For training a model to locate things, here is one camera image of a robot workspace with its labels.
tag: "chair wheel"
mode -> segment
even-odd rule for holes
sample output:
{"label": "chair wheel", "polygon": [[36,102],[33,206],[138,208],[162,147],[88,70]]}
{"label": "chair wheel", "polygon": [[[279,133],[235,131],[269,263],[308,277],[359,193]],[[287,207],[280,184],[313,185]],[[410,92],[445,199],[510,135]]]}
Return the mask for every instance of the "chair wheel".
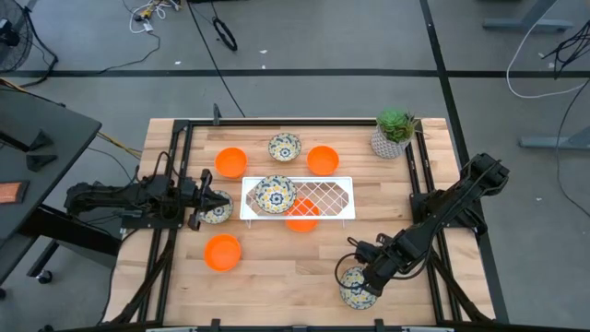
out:
{"label": "chair wheel", "polygon": [[44,326],[42,329],[39,330],[39,332],[52,332],[53,331],[53,326]]}
{"label": "chair wheel", "polygon": [[37,280],[41,285],[50,283],[53,280],[53,273],[51,271],[43,270],[39,276],[37,276]]}

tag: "dish rack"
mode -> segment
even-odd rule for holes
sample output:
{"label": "dish rack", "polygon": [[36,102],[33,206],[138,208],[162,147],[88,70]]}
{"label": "dish rack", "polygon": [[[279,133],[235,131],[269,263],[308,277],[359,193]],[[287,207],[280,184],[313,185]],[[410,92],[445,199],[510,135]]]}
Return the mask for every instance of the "dish rack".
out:
{"label": "dish rack", "polygon": [[303,213],[290,216],[289,212],[268,213],[258,207],[254,199],[254,188],[264,179],[264,176],[250,176],[242,178],[242,201],[240,203],[240,219],[244,220],[248,228],[252,227],[252,220],[341,220],[342,227],[346,227],[347,220],[356,218],[352,178],[343,177],[289,177],[297,187],[297,199],[309,199],[318,207],[319,215]]}

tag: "wooden table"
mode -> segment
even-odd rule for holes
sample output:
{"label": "wooden table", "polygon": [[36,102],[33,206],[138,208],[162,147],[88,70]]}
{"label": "wooden table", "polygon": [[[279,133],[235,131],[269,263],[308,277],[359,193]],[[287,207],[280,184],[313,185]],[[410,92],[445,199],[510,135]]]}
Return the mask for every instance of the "wooden table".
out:
{"label": "wooden table", "polygon": [[[172,123],[173,119],[151,120],[140,175],[151,173],[159,152],[168,149]],[[422,119],[422,123],[436,187],[445,189],[458,180],[446,122]],[[276,220],[257,220],[248,229],[239,220],[238,204],[223,224],[203,224],[199,232],[184,226],[174,251],[164,325],[208,326],[212,318],[220,318],[224,326],[371,326],[376,318],[382,318],[386,325],[434,324],[426,272],[412,280],[389,282],[377,303],[364,311],[346,306],[334,281],[337,259],[354,251],[347,244],[348,236],[373,242],[379,232],[393,236],[411,224],[408,195],[412,189],[407,159],[378,158],[370,145],[373,130],[371,126],[197,127],[187,175],[198,178],[201,170],[208,168],[214,177],[212,188],[230,193],[234,202],[240,202],[241,180],[223,178],[213,165],[223,148],[237,147],[246,152],[249,163],[244,176],[310,176],[305,163],[310,148],[321,144],[335,148],[340,167],[334,176],[352,177],[357,219],[347,222],[345,229],[338,220],[324,220],[316,230],[305,234],[290,231],[283,221]],[[268,155],[268,139],[280,132],[291,132],[301,139],[302,153],[292,162],[280,163]],[[179,139],[177,169],[182,142]],[[419,178],[422,192],[426,192],[420,168]],[[478,308],[492,317],[488,285],[473,233],[467,229],[444,232],[455,278]],[[242,245],[242,261],[226,273],[212,271],[203,261],[206,242],[219,233],[233,234]],[[151,230],[138,231],[121,248],[106,320],[120,313],[143,281],[151,234]],[[345,261],[339,273],[353,265],[353,260]],[[439,285],[445,317],[450,319],[448,297],[440,278]],[[158,289],[156,284],[148,318],[154,316]]]}

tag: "potted plant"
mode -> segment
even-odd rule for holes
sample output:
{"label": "potted plant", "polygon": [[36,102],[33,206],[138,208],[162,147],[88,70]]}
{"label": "potted plant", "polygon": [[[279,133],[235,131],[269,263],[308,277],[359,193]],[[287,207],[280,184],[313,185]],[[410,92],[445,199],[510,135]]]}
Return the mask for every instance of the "potted plant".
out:
{"label": "potted plant", "polygon": [[372,150],[385,159],[401,156],[414,135],[417,122],[413,115],[385,109],[377,117],[377,128],[371,138]]}

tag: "orange bowl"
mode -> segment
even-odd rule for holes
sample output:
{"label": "orange bowl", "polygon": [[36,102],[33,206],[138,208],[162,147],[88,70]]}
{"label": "orange bowl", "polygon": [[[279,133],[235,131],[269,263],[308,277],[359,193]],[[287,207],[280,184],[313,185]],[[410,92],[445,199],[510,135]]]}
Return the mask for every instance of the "orange bowl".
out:
{"label": "orange bowl", "polygon": [[226,272],[240,261],[242,249],[238,239],[229,234],[216,235],[205,246],[205,263],[217,272]]}
{"label": "orange bowl", "polygon": [[312,148],[307,154],[307,167],[316,175],[330,175],[340,162],[338,153],[330,147],[319,146]]}
{"label": "orange bowl", "polygon": [[215,169],[229,178],[239,178],[246,171],[248,157],[239,148],[225,148],[215,157]]}
{"label": "orange bowl", "polygon": [[[319,216],[320,209],[309,199],[296,199],[295,204],[287,210],[288,216]],[[308,232],[313,231],[317,226],[317,219],[289,219],[286,221],[287,227],[292,231]]]}

